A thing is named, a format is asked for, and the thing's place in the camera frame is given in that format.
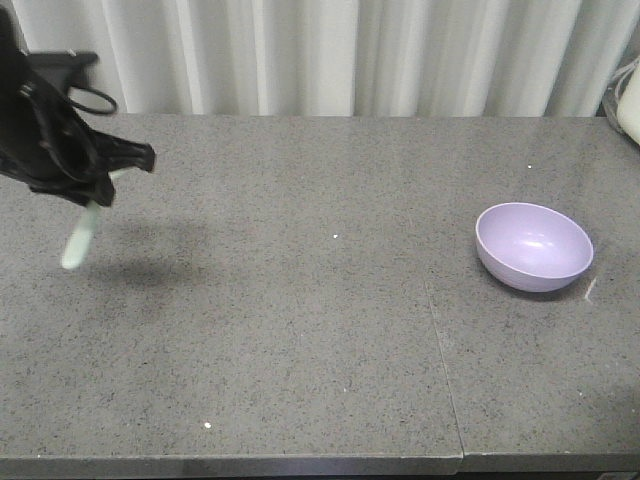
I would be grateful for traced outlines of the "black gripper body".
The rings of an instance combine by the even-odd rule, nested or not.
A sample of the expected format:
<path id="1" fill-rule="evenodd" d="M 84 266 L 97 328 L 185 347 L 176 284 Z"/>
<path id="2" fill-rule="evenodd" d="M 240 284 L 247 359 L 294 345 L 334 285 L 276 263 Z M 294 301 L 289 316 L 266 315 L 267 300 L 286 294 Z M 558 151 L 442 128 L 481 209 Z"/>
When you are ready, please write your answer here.
<path id="1" fill-rule="evenodd" d="M 92 184 L 108 176 L 95 132 L 39 75 L 1 11 L 1 173 L 31 186 Z"/>

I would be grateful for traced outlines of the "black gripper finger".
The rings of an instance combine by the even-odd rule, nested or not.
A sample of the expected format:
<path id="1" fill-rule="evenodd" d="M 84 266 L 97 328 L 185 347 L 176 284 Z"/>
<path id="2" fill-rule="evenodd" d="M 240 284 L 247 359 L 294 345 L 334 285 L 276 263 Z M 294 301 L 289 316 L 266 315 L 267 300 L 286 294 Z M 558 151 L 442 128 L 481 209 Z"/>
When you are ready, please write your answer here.
<path id="1" fill-rule="evenodd" d="M 156 153 L 150 144 L 137 143 L 95 131 L 93 135 L 100 166 L 107 172 L 138 168 L 152 172 Z"/>
<path id="2" fill-rule="evenodd" d="M 115 198 L 115 187 L 108 174 L 89 182 L 70 178 L 38 181 L 30 183 L 29 189 L 34 193 L 53 195 L 81 206 L 94 202 L 102 207 L 110 207 Z"/>

